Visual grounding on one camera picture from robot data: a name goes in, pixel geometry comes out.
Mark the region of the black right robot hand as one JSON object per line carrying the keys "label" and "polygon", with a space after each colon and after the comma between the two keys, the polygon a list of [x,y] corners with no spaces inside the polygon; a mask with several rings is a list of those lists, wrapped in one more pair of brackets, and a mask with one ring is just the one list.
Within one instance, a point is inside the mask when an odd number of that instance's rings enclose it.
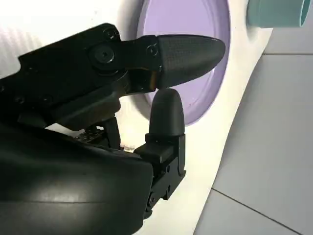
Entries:
{"label": "black right robot hand", "polygon": [[0,232],[132,235],[185,177],[174,89],[213,70],[222,40],[109,23],[19,57],[0,81]]}

